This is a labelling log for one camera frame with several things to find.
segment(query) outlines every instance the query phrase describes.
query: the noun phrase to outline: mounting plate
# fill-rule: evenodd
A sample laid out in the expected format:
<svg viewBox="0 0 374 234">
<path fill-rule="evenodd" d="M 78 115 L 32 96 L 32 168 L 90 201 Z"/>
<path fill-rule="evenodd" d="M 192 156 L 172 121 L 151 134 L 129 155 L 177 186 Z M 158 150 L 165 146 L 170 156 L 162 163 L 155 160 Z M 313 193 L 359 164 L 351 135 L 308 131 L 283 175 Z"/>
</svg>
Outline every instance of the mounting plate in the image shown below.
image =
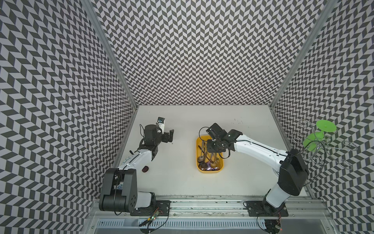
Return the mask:
<svg viewBox="0 0 374 234">
<path fill-rule="evenodd" d="M 245 207 L 247 208 L 248 215 L 250 217 L 257 217 L 258 215 L 261 216 L 261 214 L 264 214 L 264 211 L 261 206 L 262 201 L 245 201 Z M 288 211 L 286 208 L 286 205 L 283 207 L 283 209 L 280 211 L 280 214 L 282 217 L 288 217 Z M 278 217 L 279 214 L 276 213 L 272 217 Z"/>
<path fill-rule="evenodd" d="M 151 216 L 154 211 L 159 208 L 158 210 L 162 211 L 162 214 L 159 216 L 168 216 L 170 210 L 170 201 L 156 201 L 156 198 L 152 196 L 151 205 L 148 207 L 138 208 L 138 210 L 134 209 L 133 212 L 130 213 L 131 216 Z"/>
</svg>

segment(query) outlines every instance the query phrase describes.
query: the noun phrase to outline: white table surface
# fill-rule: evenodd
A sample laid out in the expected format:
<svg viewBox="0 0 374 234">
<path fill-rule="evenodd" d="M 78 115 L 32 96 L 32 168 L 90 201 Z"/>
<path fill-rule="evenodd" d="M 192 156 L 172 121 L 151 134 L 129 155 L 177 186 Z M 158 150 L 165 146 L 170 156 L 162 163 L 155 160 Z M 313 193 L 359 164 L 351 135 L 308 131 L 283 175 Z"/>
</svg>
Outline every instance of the white table surface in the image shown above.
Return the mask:
<svg viewBox="0 0 374 234">
<path fill-rule="evenodd" d="M 268 106 L 140 106 L 120 164 L 129 150 L 138 148 L 142 139 L 139 124 L 155 124 L 158 117 L 165 118 L 166 132 L 175 130 L 174 140 L 161 142 L 148 172 L 137 171 L 138 191 L 157 195 L 265 195 L 278 181 L 270 166 L 239 152 L 231 152 L 219 173 L 203 174 L 195 163 L 198 131 L 215 122 L 227 132 L 236 129 L 286 150 Z M 300 196 L 307 196 L 304 189 Z"/>
</svg>

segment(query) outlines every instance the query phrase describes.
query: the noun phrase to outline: green object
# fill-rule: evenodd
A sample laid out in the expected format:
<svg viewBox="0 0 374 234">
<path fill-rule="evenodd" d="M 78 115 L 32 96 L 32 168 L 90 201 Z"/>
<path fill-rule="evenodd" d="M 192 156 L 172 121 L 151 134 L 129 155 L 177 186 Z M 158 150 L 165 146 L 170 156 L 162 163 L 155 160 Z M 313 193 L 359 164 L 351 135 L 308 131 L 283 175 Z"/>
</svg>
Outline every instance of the green object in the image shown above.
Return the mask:
<svg viewBox="0 0 374 234">
<path fill-rule="evenodd" d="M 319 120 L 316 122 L 317 128 L 327 133 L 334 133 L 336 131 L 336 125 L 328 120 Z"/>
<path fill-rule="evenodd" d="M 314 141 L 314 140 L 322 141 L 324 137 L 325 137 L 325 135 L 322 131 L 312 133 L 309 136 L 307 136 L 306 139 L 303 141 L 303 146 L 304 147 L 308 146 L 308 148 L 306 148 L 306 150 L 313 152 L 317 148 L 317 144 L 316 144 L 317 142 L 312 142 L 312 141 Z"/>
</svg>

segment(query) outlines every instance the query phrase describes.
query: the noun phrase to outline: vent grille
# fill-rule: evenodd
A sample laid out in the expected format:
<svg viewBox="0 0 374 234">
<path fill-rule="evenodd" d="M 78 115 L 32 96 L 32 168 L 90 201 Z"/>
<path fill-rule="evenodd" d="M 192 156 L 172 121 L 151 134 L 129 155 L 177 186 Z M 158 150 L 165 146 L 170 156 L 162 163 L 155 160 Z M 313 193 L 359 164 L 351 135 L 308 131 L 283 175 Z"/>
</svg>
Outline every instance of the vent grille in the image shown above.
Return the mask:
<svg viewBox="0 0 374 234">
<path fill-rule="evenodd" d="M 123 220 L 122 219 L 101 220 L 97 223 L 97 227 L 123 227 Z"/>
<path fill-rule="evenodd" d="M 157 228 L 161 226 L 165 221 L 155 220 L 149 225 L 150 228 Z M 265 221 L 263 219 L 258 220 L 259 225 L 262 229 L 266 229 Z M 244 220 L 244 219 L 178 219 L 168 220 L 163 228 L 170 229 L 259 229 L 255 219 Z"/>
</svg>

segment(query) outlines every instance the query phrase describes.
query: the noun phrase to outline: metal pole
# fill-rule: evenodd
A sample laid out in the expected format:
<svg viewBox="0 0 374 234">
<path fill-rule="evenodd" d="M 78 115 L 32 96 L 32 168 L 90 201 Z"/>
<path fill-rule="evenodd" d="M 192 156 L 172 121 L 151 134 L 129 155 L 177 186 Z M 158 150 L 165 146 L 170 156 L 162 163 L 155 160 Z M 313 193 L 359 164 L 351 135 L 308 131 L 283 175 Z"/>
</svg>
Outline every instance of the metal pole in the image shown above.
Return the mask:
<svg viewBox="0 0 374 234">
<path fill-rule="evenodd" d="M 109 45 L 107 37 L 104 34 L 104 30 L 101 28 L 101 24 L 99 20 L 97 19 L 96 12 L 93 8 L 91 0 L 81 0 L 80 2 L 82 3 L 83 8 L 86 10 L 87 17 L 90 20 L 92 27 L 96 31 L 96 35 L 99 38 L 99 41 L 101 42 L 105 52 L 107 53 L 109 61 L 112 64 L 113 69 L 115 73 L 117 74 L 118 80 L 121 82 L 122 87 L 128 99 L 130 100 L 130 103 L 132 104 L 134 108 L 137 108 L 138 107 L 137 103 L 135 102 L 134 97 L 132 96 L 131 90 L 126 83 L 126 78 L 123 75 L 123 72 L 118 64 L 116 57 L 114 56 L 113 50 L 111 46 Z"/>
<path fill-rule="evenodd" d="M 325 7 L 323 8 L 321 14 L 319 15 L 314 27 L 310 31 L 307 39 L 305 40 L 304 45 L 302 46 L 300 53 L 296 56 L 294 63 L 292 64 L 289 72 L 287 73 L 286 77 L 284 78 L 282 84 L 280 85 L 277 93 L 274 96 L 274 99 L 270 103 L 270 108 L 273 109 L 280 98 L 282 97 L 283 93 L 286 91 L 288 85 L 290 84 L 291 80 L 295 76 L 299 66 L 301 65 L 302 61 L 304 60 L 305 56 L 307 55 L 310 47 L 312 46 L 314 40 L 317 38 L 319 32 L 322 30 L 325 22 L 327 21 L 330 13 L 333 11 L 335 5 L 337 4 L 338 0 L 328 0 Z"/>
</svg>

